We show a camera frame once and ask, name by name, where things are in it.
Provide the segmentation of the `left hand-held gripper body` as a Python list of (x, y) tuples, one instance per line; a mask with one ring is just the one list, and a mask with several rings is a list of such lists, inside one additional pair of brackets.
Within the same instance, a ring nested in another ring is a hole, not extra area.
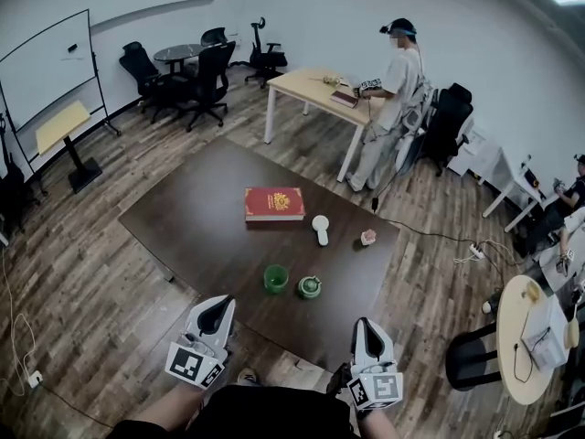
[(233, 323), (219, 332), (204, 335), (197, 325), (187, 322), (176, 342), (170, 344), (165, 372), (201, 390), (207, 390), (225, 370), (230, 356), (229, 336)]

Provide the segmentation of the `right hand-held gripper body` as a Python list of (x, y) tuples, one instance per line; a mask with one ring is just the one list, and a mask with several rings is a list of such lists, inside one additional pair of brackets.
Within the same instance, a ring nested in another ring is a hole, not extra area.
[(394, 359), (357, 360), (347, 388), (358, 411), (386, 409), (403, 400), (403, 374)]

